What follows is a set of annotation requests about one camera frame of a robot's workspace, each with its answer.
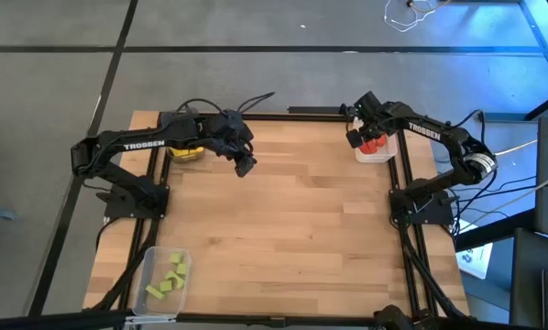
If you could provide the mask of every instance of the green block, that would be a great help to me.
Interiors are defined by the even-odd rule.
[[[180,290],[184,287],[184,280],[180,276],[176,277],[176,289]]]
[[[170,280],[170,279],[176,279],[177,277],[179,277],[174,271],[169,271],[166,273],[166,275],[164,275],[164,280]]]
[[[154,297],[156,297],[158,299],[166,298],[166,295],[164,293],[158,291],[156,288],[154,288],[151,285],[146,287],[146,291],[149,292],[151,295],[153,295]]]
[[[176,273],[179,275],[186,275],[186,269],[186,264],[178,264],[178,266],[176,266]]]
[[[161,292],[170,292],[170,291],[172,291],[172,281],[171,280],[163,280],[160,283],[160,291]]]
[[[178,264],[181,261],[182,261],[182,254],[180,252],[170,254],[170,262],[171,263]]]

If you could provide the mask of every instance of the clear plastic container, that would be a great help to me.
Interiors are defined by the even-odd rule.
[[[378,148],[378,151],[373,154],[365,154],[359,148],[355,149],[356,160],[359,162],[380,163],[387,162],[392,157],[396,156],[398,149],[396,148],[396,134],[386,139],[384,147]]]
[[[177,265],[172,263],[172,254],[181,254],[181,263],[186,264],[184,286],[176,289],[175,281],[172,291],[163,292],[164,299],[159,299],[146,291],[148,285],[158,288],[165,276],[171,270],[176,272]],[[176,316],[184,308],[186,293],[191,281],[192,259],[189,251],[181,248],[151,247],[146,251],[142,263],[139,282],[137,284],[136,299],[132,311],[135,315]]]

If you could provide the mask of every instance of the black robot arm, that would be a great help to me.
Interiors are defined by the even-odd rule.
[[[383,134],[391,136],[402,129],[430,138],[447,148],[453,169],[434,178],[411,183],[403,191],[411,202],[402,206],[406,209],[403,211],[415,213],[432,200],[434,193],[457,184],[480,183],[497,168],[496,157],[483,142],[471,137],[465,129],[418,115],[402,102],[382,104],[373,93],[368,92],[354,106],[343,104],[341,109],[349,119],[356,116],[364,123],[359,129],[346,134],[352,148]]]
[[[256,164],[252,132],[237,111],[224,110],[211,117],[164,113],[159,128],[131,131],[105,131],[87,137],[71,149],[72,173],[85,179],[100,177],[113,184],[111,192],[97,196],[107,202],[108,217],[163,217],[168,202],[166,187],[146,176],[137,177],[111,162],[124,151],[172,147],[205,147],[236,163],[237,176],[244,177]]]

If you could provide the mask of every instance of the wooden table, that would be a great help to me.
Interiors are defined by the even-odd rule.
[[[136,111],[130,129],[154,127],[158,115]],[[247,124],[258,164],[245,178],[211,152],[170,166],[157,245],[192,254],[184,312],[369,317],[392,303],[410,313],[398,232],[388,220],[389,166],[358,163],[341,123]],[[434,176],[429,140],[407,134],[407,142],[413,175]],[[126,152],[121,166],[144,175],[149,153]],[[123,271],[134,223],[122,219],[103,233],[85,307]],[[423,229],[433,276],[468,313],[451,238],[436,225]],[[418,276],[417,286],[423,306]]]

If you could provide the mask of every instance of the black metal frame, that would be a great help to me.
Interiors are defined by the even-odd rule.
[[[244,120],[266,120],[266,121],[304,121],[304,122],[336,122],[336,123],[344,123],[345,118],[342,115],[333,115],[333,111],[324,111],[324,114],[317,114],[316,108],[315,110],[309,112],[306,111],[306,114],[297,113],[296,111],[293,114],[244,114]],[[409,175],[410,178],[408,178],[407,182],[412,181],[412,174],[411,174],[411,165],[410,160],[408,158],[408,151],[406,149],[406,141],[404,139],[404,135],[398,136],[399,138],[399,145],[401,147],[401,153],[402,155],[406,155],[406,157],[402,157],[402,167],[405,170],[405,176]],[[150,171],[151,164],[156,163],[155,159],[152,159],[152,156],[158,156],[158,153],[153,154],[150,156],[149,164],[148,164],[148,173]],[[160,175],[160,183],[163,183],[166,185],[168,180],[168,174],[169,174],[169,168],[170,168],[170,158],[164,157],[164,162],[162,164],[162,170]],[[392,189],[399,189],[399,178],[398,178],[398,172],[396,170],[396,162],[395,159],[392,158],[389,161],[389,172],[390,172],[390,178],[392,181]],[[155,227],[155,231],[152,233],[152,235],[155,237],[158,234],[158,227]],[[420,259],[423,262],[423,265],[428,269],[429,263],[428,263],[428,257],[426,252],[426,246],[424,237],[422,236],[422,228],[421,225],[414,225],[415,229],[415,236],[417,241],[417,248],[419,249],[420,253]],[[411,304],[411,312],[413,318],[420,318],[422,317],[422,312],[419,307],[419,298],[418,293],[416,291],[415,286],[415,277],[414,277],[414,267],[411,262],[411,258],[405,253],[405,242],[408,241],[408,233],[407,233],[408,227],[404,224],[401,224],[399,226],[399,235],[400,235],[400,243],[402,247],[402,256],[404,259],[404,267],[405,267],[405,275],[406,275],[406,282],[407,282],[407,289],[409,292],[409,298],[410,298],[410,304]],[[132,238],[132,246],[130,247],[131,250],[139,250],[142,247],[136,247],[134,242],[137,240],[137,237],[141,236],[141,232],[134,231],[134,235]],[[133,261],[134,258],[131,257],[130,253],[130,260],[128,262]],[[432,315],[438,315],[438,311],[436,308],[435,300],[430,294],[430,291],[428,288],[425,288],[425,293],[427,294],[427,303],[429,307],[429,311],[432,313]],[[122,294],[124,297],[127,297],[128,292],[122,291]],[[188,314],[188,313],[181,313],[177,317],[178,322],[190,322],[190,323],[216,323],[216,324],[243,324],[243,325],[266,325],[271,327],[285,327],[289,325],[332,325],[332,326],[373,326],[376,325],[374,318],[352,318],[352,317],[321,317],[321,316],[304,316],[304,317],[293,317],[293,316],[281,316],[281,317],[275,317],[270,315],[263,315],[263,316],[252,316],[252,315],[216,315],[216,314]]]
[[[413,178],[412,178],[412,169],[411,169],[411,160],[409,159],[409,150],[406,144],[406,137],[404,136],[404,131],[400,130],[398,132],[398,139],[399,139],[399,148],[400,148],[400,156],[402,157],[402,168],[404,170],[404,180],[406,181],[406,184],[411,184]],[[422,225],[419,224],[413,224],[412,229],[414,230],[414,237],[417,242],[417,251],[419,252],[419,257],[421,258],[422,263],[427,268],[427,270],[431,271],[429,267],[429,256],[427,255],[427,247],[424,243],[424,233],[422,231]],[[438,315],[439,312],[437,310],[437,305],[435,303],[435,298],[431,294],[431,291],[429,290],[429,287],[427,284],[424,284],[424,291],[427,299],[427,306],[429,307],[429,312],[433,315]]]
[[[103,329],[107,327],[122,328],[124,325],[137,325],[135,319],[131,319],[133,313],[130,310],[93,311],[82,313],[65,313],[55,315],[41,315],[37,317],[16,317],[0,319],[0,329],[4,330],[84,330]],[[264,325],[282,328],[292,325],[302,326],[358,326],[380,328],[387,325],[387,329],[412,330],[412,329],[443,329],[443,330],[534,330],[528,326],[512,324],[496,324],[481,322],[472,318],[452,319],[445,317],[424,317],[418,324],[412,326],[409,320],[403,319],[401,311],[395,306],[389,306],[371,317],[322,317],[316,322],[311,317],[289,316],[277,318],[269,315],[195,315],[181,313],[176,320],[179,323],[203,323],[203,324],[227,324],[227,325]]]
[[[33,46],[22,46],[22,45],[0,45],[0,53],[111,53],[112,58],[109,63],[106,75],[104,77],[104,83],[100,93],[100,99],[95,108],[93,114],[93,119],[89,128],[87,130],[87,136],[96,135],[101,125],[101,121],[104,115],[104,110],[107,105],[109,94],[113,87],[115,80],[115,75],[119,67],[121,57],[124,53],[231,53],[231,52],[253,52],[253,53],[263,53],[263,52],[281,52],[281,53],[313,53],[313,52],[332,52],[332,53],[342,53],[342,52],[360,52],[360,53],[504,53],[504,54],[541,54],[548,60],[548,48],[546,44],[539,43],[539,47],[382,47],[382,46],[126,46],[126,39],[129,33],[129,30],[136,13],[138,0],[130,0],[126,17],[124,19],[119,37],[114,46],[109,45],[33,45]],[[251,115],[247,114],[246,118],[248,120],[278,120],[276,115]],[[336,116],[333,115],[285,115],[284,120],[296,120],[296,121],[311,121],[316,118],[317,121],[339,121]],[[406,154],[406,146],[402,147],[404,153]],[[158,156],[157,151],[152,152],[152,156]],[[150,163],[148,166],[148,173],[152,175],[153,172],[150,172],[150,169],[153,169],[153,161],[156,157],[150,158]],[[408,164],[408,154],[406,154],[407,161],[403,161],[405,164],[405,172],[410,172],[410,164]],[[165,162],[163,165],[163,173],[168,173],[168,166],[170,164]],[[390,168],[392,169],[395,164],[393,161],[389,163]],[[160,182],[165,182],[166,178],[160,178]],[[394,182],[398,184],[398,178],[393,177],[393,187]],[[77,177],[72,177],[67,191],[65,193],[65,200],[60,208],[60,211],[57,215],[55,222],[55,229],[53,231],[53,236],[49,244],[49,251],[45,259],[44,264],[42,265],[41,272],[39,274],[39,280],[34,290],[33,300],[28,307],[28,315],[38,316],[42,314],[44,304],[48,297],[48,291],[58,265],[58,260],[64,245],[64,240],[68,233],[72,214],[74,207],[76,206],[79,192],[81,190],[82,180]],[[134,238],[132,240],[132,245],[130,248],[129,259],[133,260],[136,255],[136,247],[140,244],[141,241],[141,232],[144,225],[143,219],[138,219],[135,227]],[[418,244],[424,244],[422,237],[422,232],[420,230],[415,230],[417,234]],[[420,253],[425,254],[424,248],[420,248]],[[405,271],[407,275],[412,274],[412,268],[407,270],[410,266],[410,261],[405,262]],[[407,276],[407,285],[410,288],[414,287],[414,278],[412,276]],[[120,299],[121,304],[126,303],[126,296],[129,289],[125,289],[122,292],[122,298]],[[415,296],[417,300],[417,309],[418,309],[418,298],[416,298],[416,288],[415,290],[410,290],[411,294]],[[203,318],[200,322],[208,322],[212,317]],[[321,325],[325,324],[325,319],[321,318]],[[367,325],[362,322],[354,321],[353,325]]]

